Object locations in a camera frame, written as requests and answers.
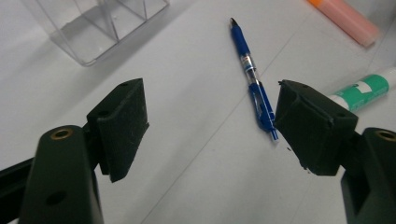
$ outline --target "pen grip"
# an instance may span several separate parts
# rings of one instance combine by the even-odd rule
[[[250,50],[248,49],[248,44],[244,38],[244,34],[242,34],[241,28],[239,26],[233,26],[231,35],[233,36],[233,42],[236,45],[239,56],[249,54]]]
[[[259,85],[256,83],[250,84],[249,91],[253,103],[256,106],[257,120],[259,121],[261,127],[266,132],[273,131],[275,129],[275,115],[265,93],[264,87],[262,86],[262,83],[259,82]]]

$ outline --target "green marker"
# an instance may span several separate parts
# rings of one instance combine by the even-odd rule
[[[380,70],[329,96],[343,108],[353,112],[385,95],[396,86],[396,67]]]

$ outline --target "marker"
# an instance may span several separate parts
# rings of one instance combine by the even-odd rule
[[[343,0],[308,1],[364,47],[378,38],[378,28]]]
[[[242,30],[233,18],[231,18],[231,34],[241,58],[242,66],[244,67],[247,75],[249,83],[248,89],[253,103],[256,106],[256,115],[259,126],[267,133],[271,133],[273,139],[277,140],[276,128],[274,127],[274,112],[267,94],[265,93],[264,86],[256,77],[256,65],[250,56],[250,50],[247,42],[245,41],[244,35],[242,34]]]
[[[396,67],[382,69],[346,86],[329,98],[343,108],[354,112],[396,86]]]

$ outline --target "highlighter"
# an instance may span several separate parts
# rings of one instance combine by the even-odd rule
[[[356,83],[346,86],[329,98],[343,108],[354,112],[396,86],[396,67],[379,70]]]
[[[378,38],[378,28],[343,0],[308,1],[364,47]]]

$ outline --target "orange highlighter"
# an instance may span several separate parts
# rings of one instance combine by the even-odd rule
[[[343,0],[308,1],[364,47],[378,38],[378,28]]]

